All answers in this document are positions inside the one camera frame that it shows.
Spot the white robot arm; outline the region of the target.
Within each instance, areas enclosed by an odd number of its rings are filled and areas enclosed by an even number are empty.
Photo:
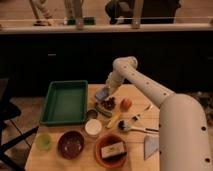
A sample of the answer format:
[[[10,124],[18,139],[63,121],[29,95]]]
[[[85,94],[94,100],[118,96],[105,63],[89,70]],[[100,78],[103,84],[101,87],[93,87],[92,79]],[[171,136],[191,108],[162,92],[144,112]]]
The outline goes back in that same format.
[[[106,85],[114,93],[127,79],[159,108],[160,171],[213,171],[207,121],[200,103],[138,72],[137,65],[133,56],[115,59]]]

